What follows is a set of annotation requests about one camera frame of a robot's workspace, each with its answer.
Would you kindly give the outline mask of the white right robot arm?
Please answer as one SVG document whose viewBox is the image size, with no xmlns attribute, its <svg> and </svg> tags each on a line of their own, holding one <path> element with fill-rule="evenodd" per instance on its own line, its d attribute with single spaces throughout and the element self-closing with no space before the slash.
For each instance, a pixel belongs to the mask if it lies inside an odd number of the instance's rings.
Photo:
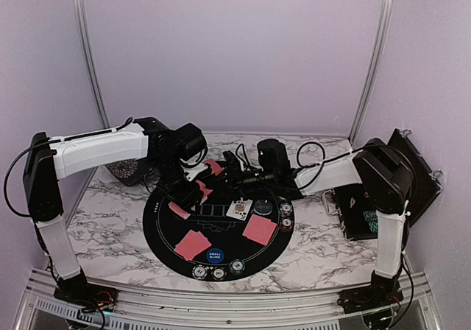
<svg viewBox="0 0 471 330">
<path fill-rule="evenodd" d="M 246 197 L 269 189 L 279 197 L 300 200 L 317 192 L 361 184 L 378 218 L 378 254 L 372 285 L 364 295 L 371 306 L 380 306 L 393 294 L 391 281 L 402 269 L 408 204 L 415 193 L 416 174 L 409 159 L 379 139 L 318 164 L 291 166 L 286 146 L 274 138 L 258 143 L 259 167 L 238 152 L 223 153 L 228 188 Z"/>
</svg>

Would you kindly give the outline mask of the red playing card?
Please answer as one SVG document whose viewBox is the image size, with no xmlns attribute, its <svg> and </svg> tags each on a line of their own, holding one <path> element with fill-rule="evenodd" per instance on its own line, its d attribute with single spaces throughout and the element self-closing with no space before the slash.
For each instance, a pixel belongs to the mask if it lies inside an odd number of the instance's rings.
<svg viewBox="0 0 471 330">
<path fill-rule="evenodd" d="M 214 159 L 208 159 L 204 161 L 203 164 L 210 168 L 212 175 L 218 175 L 224 170 Z"/>
<path fill-rule="evenodd" d="M 253 214 L 242 235 L 253 242 L 267 246 L 276 227 L 277 224 L 270 219 Z"/>
<path fill-rule="evenodd" d="M 174 251 L 180 254 L 195 253 L 200 249 L 204 236 L 200 232 L 190 230 L 183 239 L 176 244 Z"/>
<path fill-rule="evenodd" d="M 182 256 L 186 261 L 208 249 L 212 244 L 201 233 L 187 234 L 174 249 L 174 252 Z"/>
<path fill-rule="evenodd" d="M 249 240 L 252 240 L 253 242 L 267 246 L 272 238 L 273 233 L 275 232 L 276 227 L 277 225 L 274 223 L 265 225 L 251 224 L 244 229 L 242 235 Z"/>
</svg>

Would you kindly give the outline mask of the blue small blind button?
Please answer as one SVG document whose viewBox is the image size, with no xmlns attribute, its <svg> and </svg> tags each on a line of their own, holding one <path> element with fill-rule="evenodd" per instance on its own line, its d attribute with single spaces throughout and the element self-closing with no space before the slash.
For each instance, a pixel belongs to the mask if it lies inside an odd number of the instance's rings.
<svg viewBox="0 0 471 330">
<path fill-rule="evenodd" d="M 206 253 L 206 259 L 211 264 L 221 264 L 224 261 L 224 252 L 218 248 L 212 248 Z"/>
</svg>

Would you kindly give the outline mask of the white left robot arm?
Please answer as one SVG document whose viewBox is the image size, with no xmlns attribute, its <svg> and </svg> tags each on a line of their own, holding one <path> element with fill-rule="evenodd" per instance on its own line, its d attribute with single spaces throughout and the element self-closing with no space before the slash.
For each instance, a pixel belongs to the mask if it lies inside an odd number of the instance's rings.
<svg viewBox="0 0 471 330">
<path fill-rule="evenodd" d="M 194 124 L 172 130 L 153 117 L 128 118 L 117 127 L 72 136 L 35 134 L 23 174 L 27 207 L 60 281 L 65 282 L 67 296 L 86 304 L 93 288 L 86 283 L 66 230 L 59 182 L 119 161 L 144 161 L 160 176 L 157 190 L 190 211 L 202 202 L 203 193 L 188 174 L 188 161 L 203 157 L 207 149 L 202 131 Z"/>
</svg>

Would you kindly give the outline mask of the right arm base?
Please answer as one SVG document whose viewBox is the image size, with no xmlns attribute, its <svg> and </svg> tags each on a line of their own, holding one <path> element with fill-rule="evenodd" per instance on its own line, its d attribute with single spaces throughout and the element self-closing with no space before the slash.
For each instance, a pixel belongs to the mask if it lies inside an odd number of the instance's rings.
<svg viewBox="0 0 471 330">
<path fill-rule="evenodd" d="M 337 304 L 345 314 L 369 311 L 384 306 L 398 305 L 404 300 L 398 283 L 392 281 L 371 283 L 363 287 L 342 290 Z"/>
</svg>

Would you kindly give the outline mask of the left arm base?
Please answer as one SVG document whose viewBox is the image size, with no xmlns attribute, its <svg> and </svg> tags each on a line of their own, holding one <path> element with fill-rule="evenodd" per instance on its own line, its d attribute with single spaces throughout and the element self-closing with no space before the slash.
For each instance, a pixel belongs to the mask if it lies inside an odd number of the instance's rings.
<svg viewBox="0 0 471 330">
<path fill-rule="evenodd" d="M 118 290 L 89 282 L 82 270 L 71 278 L 56 276 L 54 280 L 54 297 L 81 306 L 83 312 L 113 311 L 115 307 Z"/>
</svg>

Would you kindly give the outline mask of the black dealer button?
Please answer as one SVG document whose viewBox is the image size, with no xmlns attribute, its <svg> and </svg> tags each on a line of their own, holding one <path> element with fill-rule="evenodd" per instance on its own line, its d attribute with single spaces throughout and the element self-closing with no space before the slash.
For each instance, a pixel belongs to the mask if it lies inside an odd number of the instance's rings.
<svg viewBox="0 0 471 330">
<path fill-rule="evenodd" d="M 270 215 L 273 211 L 273 205 L 269 200 L 257 200 L 253 208 L 254 212 L 261 216 Z"/>
</svg>

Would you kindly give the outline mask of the red playing card deck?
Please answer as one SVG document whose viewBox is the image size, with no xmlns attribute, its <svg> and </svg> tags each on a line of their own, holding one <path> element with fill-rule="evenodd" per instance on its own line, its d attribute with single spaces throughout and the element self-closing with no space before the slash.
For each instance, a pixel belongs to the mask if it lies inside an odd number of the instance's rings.
<svg viewBox="0 0 471 330">
<path fill-rule="evenodd" d="M 184 211 L 182 208 L 180 208 L 176 203 L 170 202 L 169 203 L 169 208 L 172 212 L 174 212 L 178 217 L 186 220 L 188 219 L 191 214 L 188 213 L 187 211 Z"/>
</svg>

